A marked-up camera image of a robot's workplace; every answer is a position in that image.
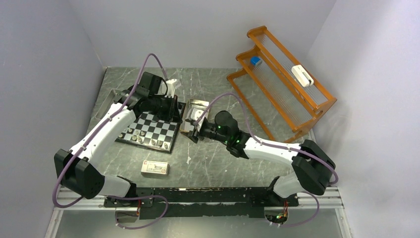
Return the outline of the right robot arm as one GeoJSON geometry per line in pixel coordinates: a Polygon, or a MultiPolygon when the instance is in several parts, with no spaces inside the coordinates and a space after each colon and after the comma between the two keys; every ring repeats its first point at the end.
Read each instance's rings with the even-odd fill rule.
{"type": "Polygon", "coordinates": [[[272,205],[280,205],[286,197],[307,192],[323,195],[334,176],[335,163],[312,140],[303,143],[281,143],[252,136],[239,129],[231,113],[220,111],[214,122],[207,118],[187,120],[192,129],[185,133],[197,143],[208,138],[219,141],[237,158],[262,159],[277,162],[291,168],[291,172],[272,181],[267,199],[272,205]]]}

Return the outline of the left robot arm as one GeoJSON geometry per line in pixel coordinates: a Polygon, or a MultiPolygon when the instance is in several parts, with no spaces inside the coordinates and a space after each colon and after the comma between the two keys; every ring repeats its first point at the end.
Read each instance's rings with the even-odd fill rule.
{"type": "Polygon", "coordinates": [[[97,163],[117,137],[141,114],[154,115],[164,122],[181,123],[175,89],[178,79],[166,80],[143,72],[128,89],[119,91],[99,123],[69,150],[60,149],[54,155],[58,183],[91,199],[97,195],[117,197],[124,206],[137,200],[136,184],[120,176],[106,176],[97,170],[97,163]]]}

